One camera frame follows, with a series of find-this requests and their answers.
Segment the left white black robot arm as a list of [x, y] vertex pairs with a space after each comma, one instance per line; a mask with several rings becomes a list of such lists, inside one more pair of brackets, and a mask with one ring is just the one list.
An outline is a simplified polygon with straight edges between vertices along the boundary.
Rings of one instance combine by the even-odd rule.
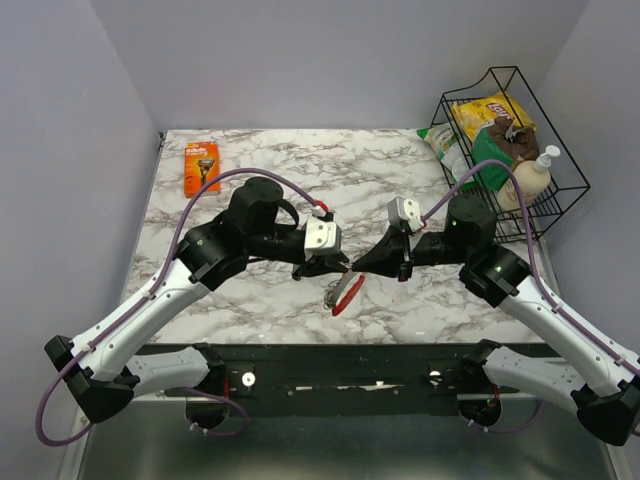
[[220, 390], [224, 363], [205, 345], [143, 355], [141, 348], [170, 320], [245, 271], [251, 258], [292, 265], [294, 279], [344, 273], [341, 229], [317, 208], [304, 223], [279, 224], [279, 211], [297, 218], [279, 183], [251, 177], [212, 221], [173, 242], [151, 279], [94, 327], [56, 336], [45, 351], [88, 420], [104, 422], [134, 398], [164, 390]]

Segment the red white keyring carabiner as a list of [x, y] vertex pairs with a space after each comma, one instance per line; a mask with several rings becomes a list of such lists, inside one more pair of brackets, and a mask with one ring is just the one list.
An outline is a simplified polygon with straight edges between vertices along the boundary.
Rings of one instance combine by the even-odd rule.
[[340, 315], [357, 296], [365, 280], [364, 273], [348, 271], [342, 274], [326, 288], [323, 298], [324, 308], [329, 310], [333, 317]]

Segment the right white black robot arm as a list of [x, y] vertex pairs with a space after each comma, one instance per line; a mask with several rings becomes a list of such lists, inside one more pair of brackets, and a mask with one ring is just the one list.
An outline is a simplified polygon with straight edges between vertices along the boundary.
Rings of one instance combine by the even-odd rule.
[[599, 440], [624, 445], [639, 425], [638, 354], [563, 302], [532, 263], [496, 243], [497, 218], [481, 197], [453, 197], [440, 232], [412, 232], [417, 214], [416, 202], [391, 201], [385, 235], [354, 271], [403, 282], [416, 267], [460, 265], [469, 292], [526, 325], [565, 361], [558, 366], [483, 340], [461, 363], [462, 384], [474, 392], [494, 384], [532, 394], [574, 414]]

